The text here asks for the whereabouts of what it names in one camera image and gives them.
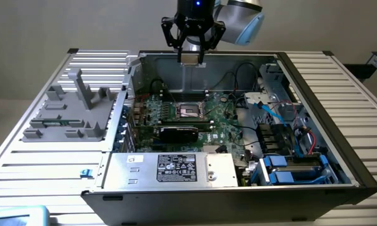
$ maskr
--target red cable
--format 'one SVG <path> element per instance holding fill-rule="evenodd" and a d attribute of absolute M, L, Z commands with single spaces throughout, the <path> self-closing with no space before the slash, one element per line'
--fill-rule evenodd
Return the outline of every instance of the red cable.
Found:
<path fill-rule="evenodd" d="M 314 154 L 314 149 L 315 149 L 315 146 L 316 146 L 316 143 L 318 143 L 318 139 L 316 139 L 316 136 L 315 136 L 315 134 L 314 134 L 314 132 L 311 130 L 308 131 L 308 133 L 314 137 L 314 144 L 312 144 L 312 147 L 310 149 L 310 153 L 308 154 Z"/>
<path fill-rule="evenodd" d="M 142 99 L 144 99 L 144 98 L 147 98 L 147 97 L 150 97 L 150 96 L 151 96 L 150 93 L 147 93 L 147 94 L 138 95 L 136 97 L 128 98 L 128 99 L 130 99 L 130 100 L 135 100 L 135 99 L 138 99 L 138 98 L 140 98 L 140 97 L 142 97 Z"/>

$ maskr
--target gray wall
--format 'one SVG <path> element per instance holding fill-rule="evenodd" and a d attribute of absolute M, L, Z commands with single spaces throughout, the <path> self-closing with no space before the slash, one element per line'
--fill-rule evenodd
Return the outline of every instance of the gray wall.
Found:
<path fill-rule="evenodd" d="M 27 111 L 31 100 L 0 99 L 0 145 Z"/>
<path fill-rule="evenodd" d="M 263 2 L 256 42 L 219 49 L 332 50 L 343 62 L 377 50 L 377 0 Z M 71 47 L 167 49 L 175 11 L 176 0 L 0 0 L 0 98 L 34 98 Z"/>

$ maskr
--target blue cable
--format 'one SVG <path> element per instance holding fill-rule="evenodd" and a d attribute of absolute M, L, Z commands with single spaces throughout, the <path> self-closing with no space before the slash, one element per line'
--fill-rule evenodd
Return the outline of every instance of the blue cable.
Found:
<path fill-rule="evenodd" d="M 298 154 L 298 156 L 300 158 L 303 158 L 304 154 L 302 153 L 300 151 L 300 142 L 298 141 L 298 138 L 295 137 L 295 140 L 296 140 L 296 145 L 295 145 L 295 153 Z"/>
<path fill-rule="evenodd" d="M 287 127 L 287 124 L 286 124 L 286 121 L 284 121 L 284 118 L 278 115 L 276 113 L 274 113 L 274 111 L 267 107 L 267 105 L 263 105 L 262 108 L 272 115 L 275 116 L 284 124 L 284 126 Z"/>

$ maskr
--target slotted aluminum platform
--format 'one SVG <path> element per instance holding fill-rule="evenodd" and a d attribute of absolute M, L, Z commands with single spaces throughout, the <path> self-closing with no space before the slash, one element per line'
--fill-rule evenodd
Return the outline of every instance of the slotted aluminum platform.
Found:
<path fill-rule="evenodd" d="M 288 56 L 377 180 L 377 99 L 334 56 L 323 52 L 288 52 Z M 94 90 L 108 86 L 119 91 L 134 57 L 128 51 L 92 50 L 66 57 L 0 147 L 0 208 L 43 204 L 54 225 L 104 225 L 80 198 L 98 178 L 82 179 L 79 173 L 82 169 L 100 170 L 110 156 L 102 153 L 108 140 L 43 146 L 26 144 L 20 138 L 26 122 L 44 104 L 50 84 L 59 82 L 66 90 L 76 89 L 64 73 L 71 67 L 83 68 L 84 82 Z M 256 225 L 377 226 L 377 194 L 359 205 L 338 207 L 315 222 Z"/>

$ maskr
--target power supply label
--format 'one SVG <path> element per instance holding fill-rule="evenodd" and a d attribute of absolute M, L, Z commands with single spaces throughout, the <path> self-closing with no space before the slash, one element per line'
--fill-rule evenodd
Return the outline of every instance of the power supply label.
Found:
<path fill-rule="evenodd" d="M 195 154 L 160 154 L 158 156 L 156 179 L 159 182 L 198 181 Z"/>

